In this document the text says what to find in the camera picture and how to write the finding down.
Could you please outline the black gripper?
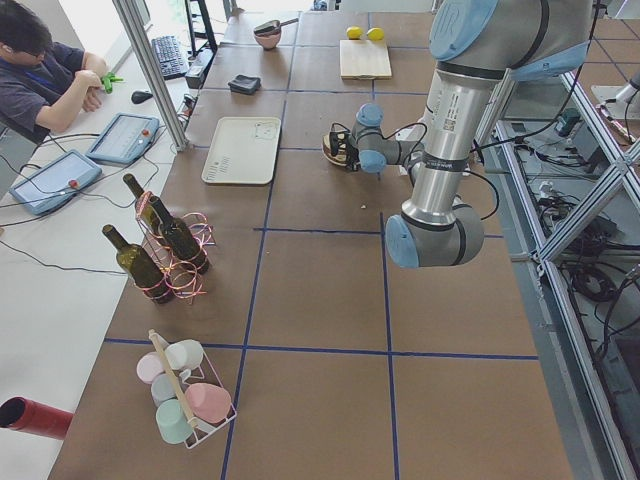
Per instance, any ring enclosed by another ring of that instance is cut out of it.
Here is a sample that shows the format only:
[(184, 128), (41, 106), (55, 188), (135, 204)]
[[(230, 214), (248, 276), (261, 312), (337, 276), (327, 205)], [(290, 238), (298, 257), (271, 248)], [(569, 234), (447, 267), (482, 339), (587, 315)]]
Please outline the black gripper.
[(345, 144), (345, 167), (350, 171), (360, 170), (359, 150), (350, 143)]

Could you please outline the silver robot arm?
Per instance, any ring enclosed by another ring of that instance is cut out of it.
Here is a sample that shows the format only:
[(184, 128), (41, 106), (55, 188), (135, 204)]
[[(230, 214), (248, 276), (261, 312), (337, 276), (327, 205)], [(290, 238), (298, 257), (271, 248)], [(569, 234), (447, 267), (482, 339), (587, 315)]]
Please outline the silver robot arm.
[(404, 268), (455, 266), (484, 242), (479, 214), (458, 195), (459, 183), (495, 86), (507, 72), (537, 80), (578, 68), (586, 59), (590, 1), (446, 1), (433, 21), (436, 60), (422, 140), (385, 138), (382, 109), (363, 105), (345, 139), (347, 156), (367, 173), (402, 165), (411, 197), (385, 227), (386, 249)]

